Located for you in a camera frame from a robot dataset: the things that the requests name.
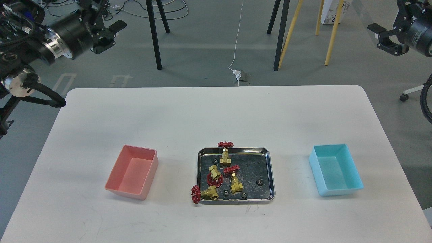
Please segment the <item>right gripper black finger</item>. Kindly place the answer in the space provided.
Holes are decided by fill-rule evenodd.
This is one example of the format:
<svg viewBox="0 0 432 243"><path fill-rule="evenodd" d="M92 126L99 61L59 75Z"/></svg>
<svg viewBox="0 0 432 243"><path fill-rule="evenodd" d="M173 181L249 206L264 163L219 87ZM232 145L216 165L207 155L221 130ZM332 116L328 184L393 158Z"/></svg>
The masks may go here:
<svg viewBox="0 0 432 243"><path fill-rule="evenodd" d="M367 29L373 32L374 34L381 34L383 32L387 32L387 29L380 26L377 23L372 23L367 26Z"/></svg>

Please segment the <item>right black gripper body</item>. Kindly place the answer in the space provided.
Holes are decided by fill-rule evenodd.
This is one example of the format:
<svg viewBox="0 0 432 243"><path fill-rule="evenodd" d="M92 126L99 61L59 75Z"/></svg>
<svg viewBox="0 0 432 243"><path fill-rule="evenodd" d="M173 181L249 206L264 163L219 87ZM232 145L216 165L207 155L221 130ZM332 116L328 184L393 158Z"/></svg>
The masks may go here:
<svg viewBox="0 0 432 243"><path fill-rule="evenodd" d="M398 0L398 12L391 30L377 34L378 47L399 56L409 48L431 57L431 1Z"/></svg>

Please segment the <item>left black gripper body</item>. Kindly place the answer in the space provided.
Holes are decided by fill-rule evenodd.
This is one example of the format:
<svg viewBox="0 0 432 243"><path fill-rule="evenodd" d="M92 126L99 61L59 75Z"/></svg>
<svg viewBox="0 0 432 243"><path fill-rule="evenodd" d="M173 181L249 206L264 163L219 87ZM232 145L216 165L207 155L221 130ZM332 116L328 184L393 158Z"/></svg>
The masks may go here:
<svg viewBox="0 0 432 243"><path fill-rule="evenodd" d="M51 23L51 52L55 59L76 59L87 50L96 54L113 47L117 34L109 34L103 20L106 0L76 0L76 11Z"/></svg>

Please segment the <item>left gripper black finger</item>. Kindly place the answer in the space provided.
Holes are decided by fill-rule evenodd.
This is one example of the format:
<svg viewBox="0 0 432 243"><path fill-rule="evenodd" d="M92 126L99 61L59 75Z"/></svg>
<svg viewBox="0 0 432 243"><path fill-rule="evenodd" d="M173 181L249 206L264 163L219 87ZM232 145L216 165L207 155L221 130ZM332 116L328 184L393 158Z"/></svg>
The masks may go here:
<svg viewBox="0 0 432 243"><path fill-rule="evenodd" d="M126 28L127 24L123 20L117 20L112 25L110 25L107 29L109 34L117 34L124 28Z"/></svg>

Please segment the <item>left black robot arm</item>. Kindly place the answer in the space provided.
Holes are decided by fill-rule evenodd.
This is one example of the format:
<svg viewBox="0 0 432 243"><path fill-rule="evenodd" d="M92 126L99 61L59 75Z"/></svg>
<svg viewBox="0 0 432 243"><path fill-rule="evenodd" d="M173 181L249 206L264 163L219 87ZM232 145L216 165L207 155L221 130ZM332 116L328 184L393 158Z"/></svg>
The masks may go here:
<svg viewBox="0 0 432 243"><path fill-rule="evenodd" d="M42 25L45 10L32 0L1 1L1 98L10 95L1 108L1 136L12 123L7 119L20 101L54 108L66 100L41 84L30 66L35 60L47 65L59 57L76 59L87 50L100 54L115 45L117 33L126 27L118 20L104 25L106 0L77 0L77 9L48 25Z"/></svg>

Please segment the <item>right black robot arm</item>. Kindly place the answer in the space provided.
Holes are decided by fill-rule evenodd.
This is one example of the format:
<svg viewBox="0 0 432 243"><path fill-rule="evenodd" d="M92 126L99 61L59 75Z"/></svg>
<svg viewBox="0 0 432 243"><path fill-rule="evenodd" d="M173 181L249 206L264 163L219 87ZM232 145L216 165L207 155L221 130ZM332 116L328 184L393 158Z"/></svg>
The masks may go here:
<svg viewBox="0 0 432 243"><path fill-rule="evenodd" d="M412 48L431 57L432 10L428 0L398 0L398 12L392 29L372 23L367 29L375 34L377 48L400 56Z"/></svg>

